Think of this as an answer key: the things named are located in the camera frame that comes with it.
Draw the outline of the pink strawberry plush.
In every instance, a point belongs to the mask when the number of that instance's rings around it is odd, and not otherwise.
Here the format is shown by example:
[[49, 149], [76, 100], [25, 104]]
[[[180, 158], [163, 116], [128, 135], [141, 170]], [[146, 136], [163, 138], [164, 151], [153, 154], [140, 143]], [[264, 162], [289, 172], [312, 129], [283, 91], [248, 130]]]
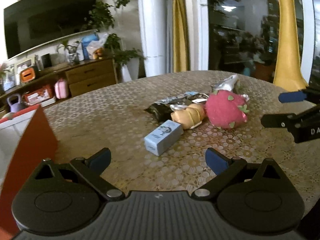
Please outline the pink strawberry plush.
[[209, 121], [215, 127], [233, 129], [248, 121], [246, 98], [228, 90], [214, 90], [204, 108]]

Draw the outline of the tan toy bread loaf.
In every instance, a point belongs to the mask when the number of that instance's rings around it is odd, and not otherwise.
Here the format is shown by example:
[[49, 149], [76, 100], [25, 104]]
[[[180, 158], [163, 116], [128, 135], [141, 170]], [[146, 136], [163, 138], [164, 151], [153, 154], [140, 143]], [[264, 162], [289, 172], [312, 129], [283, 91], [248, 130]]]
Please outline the tan toy bread loaf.
[[171, 113], [172, 121], [182, 125], [184, 130], [199, 126], [205, 117], [204, 107], [196, 103], [192, 103], [185, 109], [176, 110]]

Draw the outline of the light blue small box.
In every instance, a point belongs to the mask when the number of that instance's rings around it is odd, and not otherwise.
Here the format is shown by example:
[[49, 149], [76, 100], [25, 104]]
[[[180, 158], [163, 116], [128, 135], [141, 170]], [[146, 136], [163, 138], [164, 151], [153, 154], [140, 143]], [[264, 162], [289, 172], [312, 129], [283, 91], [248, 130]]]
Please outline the light blue small box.
[[147, 151], [156, 156], [162, 155], [183, 134], [181, 124], [167, 120], [144, 138]]

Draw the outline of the white green tube package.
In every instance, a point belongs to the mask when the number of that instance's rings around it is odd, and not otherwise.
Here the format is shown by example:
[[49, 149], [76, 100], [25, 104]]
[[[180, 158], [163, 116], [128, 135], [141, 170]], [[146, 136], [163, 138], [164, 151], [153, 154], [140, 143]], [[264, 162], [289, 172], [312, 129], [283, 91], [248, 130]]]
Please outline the white green tube package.
[[227, 90], [232, 92], [236, 85], [239, 83], [238, 74], [233, 74], [228, 78], [221, 81], [219, 84], [212, 86], [212, 91], [214, 90]]

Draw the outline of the yellow giraffe figure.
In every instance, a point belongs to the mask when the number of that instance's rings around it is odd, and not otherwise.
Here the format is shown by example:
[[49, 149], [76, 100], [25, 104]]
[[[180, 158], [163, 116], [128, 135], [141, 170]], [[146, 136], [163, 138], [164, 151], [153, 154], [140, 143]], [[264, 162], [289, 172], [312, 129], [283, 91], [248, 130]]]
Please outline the yellow giraffe figure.
[[273, 84], [289, 92], [308, 85], [300, 70], [295, 0], [278, 0], [279, 37]]

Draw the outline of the red cardboard box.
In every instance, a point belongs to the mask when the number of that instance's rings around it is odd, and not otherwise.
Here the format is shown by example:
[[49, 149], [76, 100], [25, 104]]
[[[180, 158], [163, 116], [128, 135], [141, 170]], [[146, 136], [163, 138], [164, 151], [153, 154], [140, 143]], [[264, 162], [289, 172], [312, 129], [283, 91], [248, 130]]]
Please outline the red cardboard box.
[[42, 159], [54, 159], [57, 139], [40, 105], [1, 119], [1, 239], [11, 239], [18, 227], [11, 204]]

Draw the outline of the black snack wrapper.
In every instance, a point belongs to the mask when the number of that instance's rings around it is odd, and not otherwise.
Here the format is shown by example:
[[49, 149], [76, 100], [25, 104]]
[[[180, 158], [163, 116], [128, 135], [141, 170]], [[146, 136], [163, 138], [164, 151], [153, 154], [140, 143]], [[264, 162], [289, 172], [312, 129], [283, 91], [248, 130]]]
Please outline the black snack wrapper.
[[155, 101], [149, 107], [144, 109], [147, 113], [153, 115], [153, 118], [162, 123], [171, 120], [171, 113], [178, 110], [183, 110], [189, 107], [192, 103], [203, 105], [209, 96], [199, 92], [185, 92], [177, 96], [169, 96]]

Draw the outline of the red white storage box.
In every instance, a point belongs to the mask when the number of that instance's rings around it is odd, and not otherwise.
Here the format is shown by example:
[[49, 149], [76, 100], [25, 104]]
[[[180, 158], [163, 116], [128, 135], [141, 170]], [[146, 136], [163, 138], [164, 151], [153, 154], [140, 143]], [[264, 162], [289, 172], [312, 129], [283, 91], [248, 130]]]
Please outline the red white storage box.
[[23, 98], [29, 106], [41, 105], [41, 107], [46, 107], [56, 103], [56, 97], [50, 85], [42, 86], [33, 92], [27, 92], [23, 95]]

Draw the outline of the wooden tv cabinet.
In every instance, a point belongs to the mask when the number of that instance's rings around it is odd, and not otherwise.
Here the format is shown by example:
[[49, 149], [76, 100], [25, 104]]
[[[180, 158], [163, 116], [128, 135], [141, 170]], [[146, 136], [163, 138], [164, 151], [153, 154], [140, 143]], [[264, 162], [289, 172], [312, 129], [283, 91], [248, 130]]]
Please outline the wooden tv cabinet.
[[43, 70], [38, 78], [7, 90], [1, 95], [1, 109], [9, 110], [7, 97], [12, 94], [23, 95], [46, 85], [49, 85], [53, 92], [54, 84], [60, 78], [67, 81], [71, 97], [118, 83], [117, 71], [112, 59], [85, 60], [74, 66], [61, 63]]

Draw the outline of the purple kettlebell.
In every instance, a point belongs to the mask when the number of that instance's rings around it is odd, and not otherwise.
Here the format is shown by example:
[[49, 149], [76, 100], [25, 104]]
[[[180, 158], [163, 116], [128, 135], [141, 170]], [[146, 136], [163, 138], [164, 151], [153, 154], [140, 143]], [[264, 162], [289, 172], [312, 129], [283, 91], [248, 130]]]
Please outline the purple kettlebell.
[[[16, 103], [12, 103], [12, 99], [13, 98], [17, 98], [17, 102]], [[12, 94], [10, 96], [7, 97], [7, 103], [10, 107], [10, 112], [11, 113], [17, 113], [21, 110], [26, 109], [26, 105], [25, 103], [22, 101], [22, 97], [20, 94]]]

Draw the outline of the small potted orchid plant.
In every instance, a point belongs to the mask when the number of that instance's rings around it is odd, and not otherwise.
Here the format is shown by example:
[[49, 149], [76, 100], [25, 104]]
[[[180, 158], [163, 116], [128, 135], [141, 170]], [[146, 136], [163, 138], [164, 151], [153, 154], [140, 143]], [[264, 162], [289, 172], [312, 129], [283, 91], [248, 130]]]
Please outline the small potted orchid plant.
[[78, 53], [78, 47], [80, 45], [80, 41], [76, 40], [73, 42], [69, 42], [69, 40], [65, 39], [62, 40], [61, 43], [57, 46], [56, 51], [57, 53], [59, 50], [63, 50], [65, 53], [65, 57], [67, 62], [73, 66], [76, 64], [79, 64], [79, 53]]

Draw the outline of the orange retro radio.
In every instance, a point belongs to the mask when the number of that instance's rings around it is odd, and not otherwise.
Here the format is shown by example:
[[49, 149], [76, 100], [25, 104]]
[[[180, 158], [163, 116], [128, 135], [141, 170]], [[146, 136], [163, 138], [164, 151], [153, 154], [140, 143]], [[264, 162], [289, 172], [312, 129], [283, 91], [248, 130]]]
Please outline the orange retro radio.
[[20, 72], [20, 81], [21, 83], [27, 83], [38, 78], [38, 75], [38, 68], [36, 66], [30, 66]]

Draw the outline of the yellow curtain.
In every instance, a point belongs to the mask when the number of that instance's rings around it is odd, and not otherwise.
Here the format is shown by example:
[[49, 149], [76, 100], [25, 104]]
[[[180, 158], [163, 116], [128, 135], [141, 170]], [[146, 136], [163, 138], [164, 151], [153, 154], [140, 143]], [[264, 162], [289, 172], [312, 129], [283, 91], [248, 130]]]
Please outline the yellow curtain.
[[173, 69], [189, 70], [188, 29], [184, 0], [172, 0]]

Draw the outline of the black speaker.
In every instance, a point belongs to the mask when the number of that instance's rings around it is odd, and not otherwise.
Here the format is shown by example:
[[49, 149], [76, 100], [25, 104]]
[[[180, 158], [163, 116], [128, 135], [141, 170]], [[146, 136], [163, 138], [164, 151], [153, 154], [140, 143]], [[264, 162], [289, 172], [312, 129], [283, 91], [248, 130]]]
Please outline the black speaker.
[[42, 65], [43, 65], [43, 68], [44, 68], [44, 69], [53, 66], [53, 65], [52, 65], [52, 61], [51, 61], [50, 54], [42, 55], [42, 56], [41, 56], [41, 61], [42, 61]]

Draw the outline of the white plastic bag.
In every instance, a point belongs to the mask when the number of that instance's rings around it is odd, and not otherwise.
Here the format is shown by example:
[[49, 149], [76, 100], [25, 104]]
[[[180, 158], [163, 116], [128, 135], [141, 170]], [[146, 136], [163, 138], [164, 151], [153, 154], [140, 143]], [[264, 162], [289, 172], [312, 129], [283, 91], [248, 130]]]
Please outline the white plastic bag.
[[101, 59], [105, 55], [104, 45], [106, 43], [107, 38], [108, 34], [104, 34], [98, 41], [89, 42], [88, 46], [86, 47], [86, 50], [90, 59]]

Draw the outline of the blue bag on cabinet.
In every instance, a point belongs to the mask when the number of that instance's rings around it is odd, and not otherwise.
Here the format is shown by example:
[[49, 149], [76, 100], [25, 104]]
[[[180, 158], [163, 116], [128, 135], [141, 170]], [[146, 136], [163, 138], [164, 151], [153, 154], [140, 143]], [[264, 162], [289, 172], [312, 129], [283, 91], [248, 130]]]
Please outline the blue bag on cabinet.
[[98, 41], [99, 40], [99, 36], [96, 33], [84, 36], [81, 39], [81, 46], [82, 46], [82, 52], [83, 52], [83, 56], [85, 60], [89, 59], [89, 54], [87, 51], [87, 46], [89, 45], [90, 42], [92, 41]]

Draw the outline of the black flat television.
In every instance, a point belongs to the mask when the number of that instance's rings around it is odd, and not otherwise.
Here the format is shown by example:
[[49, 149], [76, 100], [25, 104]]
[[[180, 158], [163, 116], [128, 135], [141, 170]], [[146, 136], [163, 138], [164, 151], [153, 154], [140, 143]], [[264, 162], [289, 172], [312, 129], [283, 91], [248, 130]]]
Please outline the black flat television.
[[96, 0], [21, 0], [4, 9], [8, 58], [81, 31]]

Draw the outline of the tall green potted plant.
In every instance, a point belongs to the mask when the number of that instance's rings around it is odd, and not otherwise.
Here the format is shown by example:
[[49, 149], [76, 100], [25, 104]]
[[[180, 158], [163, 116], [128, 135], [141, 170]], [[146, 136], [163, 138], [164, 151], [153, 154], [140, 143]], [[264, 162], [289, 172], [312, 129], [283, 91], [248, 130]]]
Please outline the tall green potted plant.
[[121, 22], [124, 8], [132, 0], [97, 0], [89, 11], [86, 26], [103, 33], [103, 53], [112, 60], [116, 77], [121, 81], [138, 79], [144, 57], [138, 48], [127, 48], [124, 24]]

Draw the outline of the white standing air conditioner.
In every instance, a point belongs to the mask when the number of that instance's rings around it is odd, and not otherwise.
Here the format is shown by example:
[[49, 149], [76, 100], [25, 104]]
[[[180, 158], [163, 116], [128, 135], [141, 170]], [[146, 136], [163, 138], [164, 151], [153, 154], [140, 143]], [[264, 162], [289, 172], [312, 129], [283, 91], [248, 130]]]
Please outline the white standing air conditioner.
[[172, 0], [138, 0], [140, 36], [147, 77], [171, 72], [171, 5]]

